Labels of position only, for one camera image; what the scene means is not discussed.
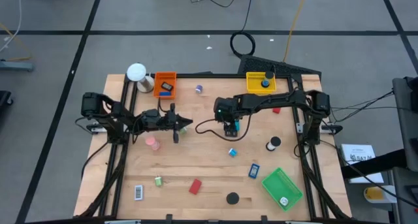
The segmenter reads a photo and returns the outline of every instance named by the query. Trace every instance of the red cube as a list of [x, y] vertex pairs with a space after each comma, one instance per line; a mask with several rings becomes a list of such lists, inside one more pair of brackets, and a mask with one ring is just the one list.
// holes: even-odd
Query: red cube
[[195, 179], [193, 181], [193, 184], [191, 184], [191, 187], [189, 189], [189, 192], [196, 195], [197, 192], [199, 191], [199, 188], [201, 188], [201, 185], [202, 185], [202, 182], [199, 181], [198, 179]]
[[273, 108], [273, 112], [276, 113], [276, 114], [279, 114], [280, 113], [280, 108]]

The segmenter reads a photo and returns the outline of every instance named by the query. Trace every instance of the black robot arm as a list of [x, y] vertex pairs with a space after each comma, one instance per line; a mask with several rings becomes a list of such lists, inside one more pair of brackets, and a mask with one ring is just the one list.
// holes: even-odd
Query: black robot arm
[[303, 139], [309, 144], [319, 144], [319, 127], [330, 114], [329, 96], [320, 91], [294, 90], [291, 93], [258, 96], [235, 95], [233, 98], [218, 97], [215, 101], [215, 120], [224, 124], [225, 136], [237, 136], [235, 120], [242, 119], [262, 109], [295, 106], [308, 115], [303, 126]]
[[173, 141], [178, 143], [177, 131], [193, 123], [193, 120], [181, 117], [174, 109], [175, 104], [171, 103], [170, 110], [164, 111], [164, 116], [160, 115], [158, 109], [145, 110], [134, 116], [120, 102], [113, 101], [106, 95], [85, 93], [81, 115], [96, 119], [106, 129], [109, 143], [121, 144], [127, 140], [125, 132], [140, 135], [143, 132], [168, 130], [173, 130]]

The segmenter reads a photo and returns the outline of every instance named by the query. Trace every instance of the wooden table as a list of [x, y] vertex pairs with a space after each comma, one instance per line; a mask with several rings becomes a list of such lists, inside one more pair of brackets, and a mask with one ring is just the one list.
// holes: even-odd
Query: wooden table
[[[122, 74], [108, 75], [104, 94], [115, 101], [120, 100], [123, 86]], [[321, 90], [317, 75], [302, 75], [304, 90]], [[277, 79], [277, 92], [288, 92], [287, 80]], [[203, 93], [197, 95], [195, 87], [203, 86]], [[132, 91], [130, 85], [128, 96]], [[260, 220], [267, 215], [268, 220], [309, 220], [309, 211], [304, 196], [292, 209], [284, 212], [270, 197], [261, 181], [281, 167], [305, 194], [300, 159], [293, 155], [297, 144], [292, 109], [282, 108], [280, 114], [262, 110], [254, 114], [246, 137], [239, 142], [224, 141], [212, 133], [198, 135], [196, 124], [214, 117], [213, 107], [216, 97], [232, 97], [246, 93], [245, 79], [178, 78], [176, 113], [193, 119], [185, 135], [180, 135], [179, 144], [172, 141], [172, 131], [159, 131], [140, 135], [136, 144], [130, 142], [123, 186], [121, 190], [118, 219], [165, 219], [172, 214], [173, 219], [222, 219]], [[168, 109], [172, 100], [161, 101], [163, 109]], [[135, 115], [143, 110], [156, 108], [157, 99], [151, 93], [138, 93]], [[126, 107], [129, 108], [129, 97]], [[240, 121], [243, 133], [248, 117]], [[223, 135], [220, 123], [207, 123], [200, 130], [214, 129]], [[160, 142], [157, 151], [144, 143], [147, 135], [153, 134]], [[265, 148], [272, 136], [281, 138], [281, 146], [273, 152]], [[329, 135], [321, 135], [322, 140], [334, 143]], [[106, 134], [93, 136], [89, 154], [106, 142]], [[238, 155], [232, 158], [228, 151], [234, 148]], [[321, 168], [323, 186], [335, 203], [347, 215], [351, 215], [346, 189], [342, 178], [336, 150], [327, 145], [316, 146]], [[105, 179], [110, 146], [99, 153], [86, 167], [81, 183], [74, 214], [83, 212], [96, 197]], [[257, 179], [248, 177], [252, 163], [260, 165]], [[156, 187], [154, 178], [162, 176], [163, 186]], [[189, 193], [195, 178], [202, 181], [197, 195]], [[144, 186], [144, 200], [134, 200], [136, 185]], [[312, 186], [317, 216], [320, 205], [316, 189]], [[230, 205], [226, 196], [236, 192], [240, 196], [238, 204]], [[114, 191], [111, 190], [106, 213], [110, 213]]]

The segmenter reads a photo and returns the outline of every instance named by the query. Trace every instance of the green tray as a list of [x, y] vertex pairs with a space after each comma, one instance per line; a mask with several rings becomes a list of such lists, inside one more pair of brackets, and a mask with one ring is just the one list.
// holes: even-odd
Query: green tray
[[[281, 168], [277, 168], [272, 174], [268, 175], [263, 180], [263, 186], [285, 212], [291, 209], [303, 197], [300, 189]], [[288, 200], [285, 206], [280, 203], [282, 197]]]

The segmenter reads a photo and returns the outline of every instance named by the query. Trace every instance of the orange container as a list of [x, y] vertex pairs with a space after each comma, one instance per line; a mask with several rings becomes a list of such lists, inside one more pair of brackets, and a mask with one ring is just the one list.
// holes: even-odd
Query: orange container
[[[175, 99], [176, 98], [176, 78], [177, 72], [156, 72], [155, 73], [155, 85], [154, 85], [154, 97], [161, 98], [161, 99]], [[163, 89], [161, 85], [166, 82], [172, 86], [171, 95], [170, 96], [160, 96], [160, 92], [168, 92], [167, 90]]]

